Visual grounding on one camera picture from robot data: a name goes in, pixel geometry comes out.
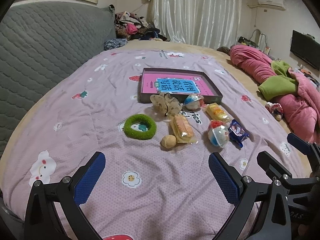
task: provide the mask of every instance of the green fuzzy ring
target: green fuzzy ring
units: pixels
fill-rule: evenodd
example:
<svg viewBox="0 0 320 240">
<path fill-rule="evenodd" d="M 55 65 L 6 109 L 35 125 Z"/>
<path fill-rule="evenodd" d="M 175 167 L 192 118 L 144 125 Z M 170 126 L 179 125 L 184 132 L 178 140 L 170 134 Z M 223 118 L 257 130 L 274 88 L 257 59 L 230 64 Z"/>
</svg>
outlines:
<svg viewBox="0 0 320 240">
<path fill-rule="evenodd" d="M 143 122 L 146 124 L 148 131 L 140 132 L 131 128 L 131 125 Z M 157 125 L 153 119 L 145 114 L 135 114 L 130 116 L 127 121 L 124 123 L 123 131 L 125 135 L 132 139 L 137 140 L 150 140 L 155 134 L 157 130 Z"/>
</svg>

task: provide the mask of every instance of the television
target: television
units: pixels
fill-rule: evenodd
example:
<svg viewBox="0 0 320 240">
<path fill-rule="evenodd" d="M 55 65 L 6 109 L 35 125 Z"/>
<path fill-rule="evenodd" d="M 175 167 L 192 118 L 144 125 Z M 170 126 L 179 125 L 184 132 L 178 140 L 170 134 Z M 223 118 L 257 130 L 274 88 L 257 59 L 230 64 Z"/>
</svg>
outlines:
<svg viewBox="0 0 320 240">
<path fill-rule="evenodd" d="M 312 38 L 294 30 L 290 51 L 313 68 L 320 70 L 320 44 Z"/>
</svg>

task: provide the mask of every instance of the gray quilted headboard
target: gray quilted headboard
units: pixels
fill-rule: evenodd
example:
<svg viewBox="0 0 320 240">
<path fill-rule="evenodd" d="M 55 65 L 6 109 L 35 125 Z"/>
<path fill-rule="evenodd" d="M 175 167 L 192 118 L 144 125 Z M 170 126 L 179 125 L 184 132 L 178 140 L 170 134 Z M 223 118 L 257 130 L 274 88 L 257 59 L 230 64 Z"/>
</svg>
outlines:
<svg viewBox="0 0 320 240">
<path fill-rule="evenodd" d="M 115 37 L 109 8 L 35 2 L 9 9 L 0 23 L 0 157 L 27 111 Z"/>
</svg>

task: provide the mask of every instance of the yellow snack package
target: yellow snack package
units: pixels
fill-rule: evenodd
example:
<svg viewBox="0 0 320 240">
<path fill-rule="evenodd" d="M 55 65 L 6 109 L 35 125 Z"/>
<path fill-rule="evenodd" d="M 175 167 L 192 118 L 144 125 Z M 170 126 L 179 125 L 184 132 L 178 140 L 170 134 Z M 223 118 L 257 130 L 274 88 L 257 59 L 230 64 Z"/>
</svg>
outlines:
<svg viewBox="0 0 320 240">
<path fill-rule="evenodd" d="M 207 105 L 205 110 L 213 120 L 222 121 L 224 123 L 231 122 L 229 115 L 223 111 L 217 103 Z"/>
<path fill-rule="evenodd" d="M 196 142 L 195 134 L 188 119 L 182 114 L 175 114 L 170 120 L 173 133 L 178 143 Z"/>
</svg>

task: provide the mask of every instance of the screw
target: screw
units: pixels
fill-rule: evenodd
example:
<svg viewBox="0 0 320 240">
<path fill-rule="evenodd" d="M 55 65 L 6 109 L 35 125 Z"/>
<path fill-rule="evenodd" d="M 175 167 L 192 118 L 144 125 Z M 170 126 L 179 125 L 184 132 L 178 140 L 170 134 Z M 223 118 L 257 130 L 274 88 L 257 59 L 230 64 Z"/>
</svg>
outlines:
<svg viewBox="0 0 320 240">
<path fill-rule="evenodd" d="M 35 187 L 40 186 L 40 184 L 41 184 L 41 181 L 40 181 L 40 180 L 36 180 L 36 181 L 33 183 L 33 185 L 34 185 Z"/>
<path fill-rule="evenodd" d="M 274 183 L 275 183 L 277 186 L 280 186 L 280 185 L 281 185 L 281 182 L 280 182 L 279 180 L 277 180 L 277 179 L 274 181 Z"/>
<path fill-rule="evenodd" d="M 62 179 L 62 182 L 63 182 L 63 183 L 69 183 L 70 180 L 71 180 L 71 178 L 70 178 L 69 176 L 66 176 L 66 177 L 64 177 L 64 178 Z"/>
<path fill-rule="evenodd" d="M 243 180 L 247 183 L 250 183 L 252 181 L 252 179 L 249 176 L 244 176 Z"/>
</svg>

